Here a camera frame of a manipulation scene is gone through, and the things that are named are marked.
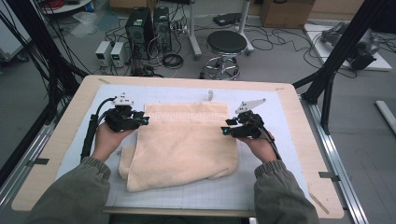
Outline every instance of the stool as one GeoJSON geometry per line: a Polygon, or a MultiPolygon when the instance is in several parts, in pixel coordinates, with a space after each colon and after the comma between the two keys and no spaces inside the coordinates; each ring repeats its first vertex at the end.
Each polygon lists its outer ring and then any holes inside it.
{"type": "Polygon", "coordinates": [[[235,57],[242,54],[247,48],[246,39],[233,31],[216,31],[210,34],[206,40],[207,48],[218,57],[212,58],[205,64],[200,78],[207,74],[213,79],[236,80],[239,76],[239,65],[235,57]]]}

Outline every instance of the folded cloth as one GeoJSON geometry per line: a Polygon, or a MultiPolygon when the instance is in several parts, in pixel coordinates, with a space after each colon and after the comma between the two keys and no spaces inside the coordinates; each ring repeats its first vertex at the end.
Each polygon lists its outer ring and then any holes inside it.
{"type": "Polygon", "coordinates": [[[145,113],[149,125],[139,128],[136,147],[122,149],[120,175],[129,191],[179,186],[235,171],[235,139],[220,129],[229,118],[226,104],[152,104],[145,113]]]}

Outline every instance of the gray jacket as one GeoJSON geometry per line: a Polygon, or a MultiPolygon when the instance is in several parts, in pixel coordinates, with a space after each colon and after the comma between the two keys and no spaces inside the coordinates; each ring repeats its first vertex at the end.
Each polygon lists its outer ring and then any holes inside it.
{"type": "MultiPolygon", "coordinates": [[[[255,170],[256,216],[265,223],[319,223],[315,207],[304,196],[283,161],[255,170]]],[[[99,160],[81,164],[55,181],[33,207],[25,223],[98,223],[110,189],[110,170],[99,160]]]]}

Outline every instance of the person's hand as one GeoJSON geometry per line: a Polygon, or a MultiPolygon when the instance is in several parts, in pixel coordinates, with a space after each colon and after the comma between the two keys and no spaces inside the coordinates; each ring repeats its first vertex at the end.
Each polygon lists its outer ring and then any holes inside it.
{"type": "Polygon", "coordinates": [[[95,150],[92,153],[92,157],[99,161],[106,161],[110,154],[119,147],[122,139],[133,132],[134,130],[125,130],[115,133],[108,127],[106,122],[102,123],[96,130],[95,150]]]}
{"type": "Polygon", "coordinates": [[[262,138],[262,136],[258,139],[251,138],[238,138],[242,142],[246,143],[248,147],[250,147],[251,152],[262,161],[262,163],[268,161],[276,161],[276,154],[271,147],[271,144],[267,139],[262,138]]]}

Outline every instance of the black cable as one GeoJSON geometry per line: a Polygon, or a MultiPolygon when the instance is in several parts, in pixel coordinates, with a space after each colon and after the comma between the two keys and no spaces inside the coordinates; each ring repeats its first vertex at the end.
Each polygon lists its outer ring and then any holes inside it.
{"type": "Polygon", "coordinates": [[[183,66],[184,60],[178,54],[165,54],[163,55],[163,66],[167,68],[180,68],[183,66]]]}

